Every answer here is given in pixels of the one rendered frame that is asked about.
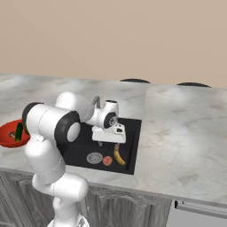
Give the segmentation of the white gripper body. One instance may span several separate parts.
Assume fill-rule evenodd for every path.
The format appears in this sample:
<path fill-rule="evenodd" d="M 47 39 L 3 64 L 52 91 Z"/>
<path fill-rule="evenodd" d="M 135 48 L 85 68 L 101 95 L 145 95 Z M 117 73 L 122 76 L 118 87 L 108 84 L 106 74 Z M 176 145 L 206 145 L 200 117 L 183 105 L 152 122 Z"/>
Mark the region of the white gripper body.
<path fill-rule="evenodd" d="M 109 129 L 101 129 L 92 127 L 92 140 L 100 142 L 108 142 L 115 144 L 124 144 L 126 142 L 126 131 L 123 125 L 113 126 Z"/>

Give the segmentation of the grey sink drain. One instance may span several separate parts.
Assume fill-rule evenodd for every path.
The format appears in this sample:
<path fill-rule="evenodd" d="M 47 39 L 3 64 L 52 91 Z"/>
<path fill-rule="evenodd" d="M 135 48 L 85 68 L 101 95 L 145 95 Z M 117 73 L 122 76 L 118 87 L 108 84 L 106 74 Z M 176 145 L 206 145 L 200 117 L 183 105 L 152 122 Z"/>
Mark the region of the grey sink drain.
<path fill-rule="evenodd" d="M 90 153 L 86 160 L 89 164 L 99 164 L 103 160 L 103 155 L 101 153 Z"/>

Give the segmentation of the black sink basin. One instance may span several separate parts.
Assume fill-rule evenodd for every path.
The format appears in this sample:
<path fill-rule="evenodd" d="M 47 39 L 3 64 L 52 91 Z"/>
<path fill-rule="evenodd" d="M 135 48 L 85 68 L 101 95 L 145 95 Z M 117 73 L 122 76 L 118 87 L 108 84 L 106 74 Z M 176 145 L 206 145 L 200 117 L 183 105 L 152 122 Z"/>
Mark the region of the black sink basin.
<path fill-rule="evenodd" d="M 83 123 L 79 137 L 70 144 L 58 144 L 58 149 L 69 166 L 92 168 L 109 172 L 133 175 L 136 166 L 137 148 L 141 130 L 141 120 L 120 118 L 119 123 L 126 129 L 126 143 L 120 145 L 120 156 L 125 160 L 126 165 L 120 165 L 114 158 L 114 144 L 103 142 L 100 147 L 97 141 L 92 140 L 91 126 Z M 89 164 L 86 160 L 90 153 L 101 153 L 103 157 L 111 156 L 113 162 L 105 166 L 103 160 L 99 164 Z"/>

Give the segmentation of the red bowl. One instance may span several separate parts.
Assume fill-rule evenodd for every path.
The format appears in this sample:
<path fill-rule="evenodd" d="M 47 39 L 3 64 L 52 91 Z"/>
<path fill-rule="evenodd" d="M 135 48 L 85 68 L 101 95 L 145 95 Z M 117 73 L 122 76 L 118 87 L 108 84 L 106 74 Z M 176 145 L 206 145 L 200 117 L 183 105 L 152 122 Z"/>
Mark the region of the red bowl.
<path fill-rule="evenodd" d="M 30 139 L 30 135 L 25 131 L 25 128 L 23 126 L 23 131 L 21 135 L 21 140 L 19 142 L 14 141 L 13 137 L 8 137 L 9 132 L 16 132 L 16 128 L 18 123 L 22 120 L 15 120 L 15 121 L 9 121 L 6 122 L 4 125 L 0 127 L 0 145 L 7 148 L 16 148 L 16 147 L 22 147 L 25 145 L 28 140 Z"/>

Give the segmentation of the yellow banana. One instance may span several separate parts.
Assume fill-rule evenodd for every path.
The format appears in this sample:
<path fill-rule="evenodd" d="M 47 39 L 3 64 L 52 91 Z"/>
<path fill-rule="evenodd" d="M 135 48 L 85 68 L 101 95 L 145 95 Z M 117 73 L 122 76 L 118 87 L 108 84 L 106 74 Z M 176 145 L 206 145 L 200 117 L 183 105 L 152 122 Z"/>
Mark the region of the yellow banana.
<path fill-rule="evenodd" d="M 120 156 L 119 150 L 120 150 L 120 144 L 115 144 L 114 150 L 113 150 L 113 156 L 114 156 L 114 158 L 116 159 L 116 161 L 117 161 L 120 165 L 125 166 L 125 165 L 126 165 L 126 162 L 125 162 L 125 160 Z"/>

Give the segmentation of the dark round stool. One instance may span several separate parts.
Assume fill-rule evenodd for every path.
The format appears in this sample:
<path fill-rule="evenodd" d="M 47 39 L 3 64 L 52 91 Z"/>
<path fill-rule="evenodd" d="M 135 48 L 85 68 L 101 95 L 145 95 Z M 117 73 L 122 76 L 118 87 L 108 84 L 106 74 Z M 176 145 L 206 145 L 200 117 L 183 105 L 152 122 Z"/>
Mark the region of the dark round stool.
<path fill-rule="evenodd" d="M 127 78 L 127 79 L 122 79 L 120 82 L 138 82 L 138 83 L 150 83 L 147 80 L 144 79 L 137 79 L 137 78 Z"/>
<path fill-rule="evenodd" d="M 208 86 L 206 84 L 203 83 L 199 83 L 199 82 L 180 82 L 179 84 L 177 84 L 178 86 L 191 86 L 191 87 L 205 87 L 205 88 L 212 88 L 211 86 Z"/>

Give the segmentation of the grey wooden cupboard door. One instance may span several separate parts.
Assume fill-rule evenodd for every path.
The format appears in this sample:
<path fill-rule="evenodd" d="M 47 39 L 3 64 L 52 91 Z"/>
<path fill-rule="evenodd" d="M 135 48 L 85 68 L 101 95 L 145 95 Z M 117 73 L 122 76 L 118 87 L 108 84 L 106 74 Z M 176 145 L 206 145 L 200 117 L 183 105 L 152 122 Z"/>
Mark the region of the grey wooden cupboard door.
<path fill-rule="evenodd" d="M 91 186 L 90 227 L 166 227 L 172 200 Z"/>
<path fill-rule="evenodd" d="M 52 198 L 32 186 L 32 176 L 0 170 L 0 227 L 47 227 Z"/>

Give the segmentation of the green cucumber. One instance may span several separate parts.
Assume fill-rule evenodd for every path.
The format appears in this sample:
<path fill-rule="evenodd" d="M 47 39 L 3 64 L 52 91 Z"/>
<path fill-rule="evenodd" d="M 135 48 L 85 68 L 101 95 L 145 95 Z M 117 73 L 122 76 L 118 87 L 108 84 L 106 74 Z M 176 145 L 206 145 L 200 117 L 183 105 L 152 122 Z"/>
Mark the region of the green cucumber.
<path fill-rule="evenodd" d="M 23 124 L 19 122 L 16 128 L 14 141 L 19 142 L 21 140 L 22 131 L 23 131 Z"/>

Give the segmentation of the white dishwasher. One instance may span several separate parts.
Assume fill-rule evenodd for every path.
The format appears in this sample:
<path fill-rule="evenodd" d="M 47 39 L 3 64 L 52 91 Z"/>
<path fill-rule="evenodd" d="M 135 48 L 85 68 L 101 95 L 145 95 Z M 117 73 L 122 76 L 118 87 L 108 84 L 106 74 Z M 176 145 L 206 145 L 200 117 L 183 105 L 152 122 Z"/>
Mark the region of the white dishwasher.
<path fill-rule="evenodd" d="M 227 227 L 227 220 L 208 216 L 200 215 L 192 212 L 187 212 L 179 209 L 175 209 L 174 201 L 172 201 L 171 209 L 168 215 L 167 227 Z M 189 205 L 198 207 L 213 208 L 214 210 L 227 211 L 227 207 L 220 207 L 214 205 L 207 205 L 203 203 L 194 203 L 185 200 L 178 200 Z"/>

